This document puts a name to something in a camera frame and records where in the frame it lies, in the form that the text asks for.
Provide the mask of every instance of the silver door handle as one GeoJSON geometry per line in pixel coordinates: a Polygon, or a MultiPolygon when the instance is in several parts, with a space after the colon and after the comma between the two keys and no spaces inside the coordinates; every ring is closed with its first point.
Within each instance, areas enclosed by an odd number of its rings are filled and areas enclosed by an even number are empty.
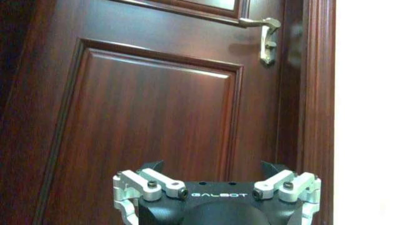
{"type": "Polygon", "coordinates": [[[251,20],[247,18],[239,19],[239,26],[247,27],[263,27],[262,28],[262,45],[260,45],[260,60],[263,63],[271,65],[275,62],[276,54],[276,42],[275,31],[280,27],[279,20],[267,18],[263,20],[251,20]]]}

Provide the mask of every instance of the raised door panel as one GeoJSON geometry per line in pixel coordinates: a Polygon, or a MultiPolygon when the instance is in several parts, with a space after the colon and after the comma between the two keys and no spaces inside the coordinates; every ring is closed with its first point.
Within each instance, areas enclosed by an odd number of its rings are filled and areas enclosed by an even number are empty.
{"type": "Polygon", "coordinates": [[[220,180],[231,167],[242,66],[88,40],[78,51],[46,224],[118,221],[116,171],[164,159],[171,177],[220,180]]]}

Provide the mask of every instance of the door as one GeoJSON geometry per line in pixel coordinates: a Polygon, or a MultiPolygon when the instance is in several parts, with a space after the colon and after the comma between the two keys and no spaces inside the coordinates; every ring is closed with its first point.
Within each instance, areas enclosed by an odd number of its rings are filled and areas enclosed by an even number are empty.
{"type": "Polygon", "coordinates": [[[238,23],[282,21],[283,2],[39,0],[2,125],[3,221],[122,223],[112,176],[160,159],[179,180],[263,179],[280,56],[264,66],[260,28],[238,23]]]}

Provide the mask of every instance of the white wall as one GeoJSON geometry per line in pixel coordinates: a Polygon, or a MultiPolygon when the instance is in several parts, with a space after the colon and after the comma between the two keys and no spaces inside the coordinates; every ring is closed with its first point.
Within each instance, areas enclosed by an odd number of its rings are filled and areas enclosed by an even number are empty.
{"type": "Polygon", "coordinates": [[[336,2],[336,225],[400,224],[399,2],[336,2]]]}

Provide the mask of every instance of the black screw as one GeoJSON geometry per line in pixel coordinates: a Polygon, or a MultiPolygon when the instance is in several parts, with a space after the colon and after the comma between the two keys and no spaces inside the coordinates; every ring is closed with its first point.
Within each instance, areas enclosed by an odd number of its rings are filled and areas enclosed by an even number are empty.
{"type": "Polygon", "coordinates": [[[158,182],[156,182],[155,180],[151,180],[151,181],[148,182],[148,187],[150,187],[150,188],[156,188],[156,187],[158,187],[158,182]]]}
{"type": "Polygon", "coordinates": [[[188,197],[188,190],[186,188],[180,189],[179,192],[178,192],[178,197],[182,199],[182,200],[186,200],[187,197],[188,197]]]}
{"type": "Polygon", "coordinates": [[[292,182],[284,182],[284,183],[283,183],[283,187],[284,187],[287,190],[294,190],[294,183],[292,183],[292,182]]]}
{"type": "Polygon", "coordinates": [[[252,196],[255,197],[256,200],[260,200],[263,198],[263,192],[255,189],[252,191],[252,196]]]}

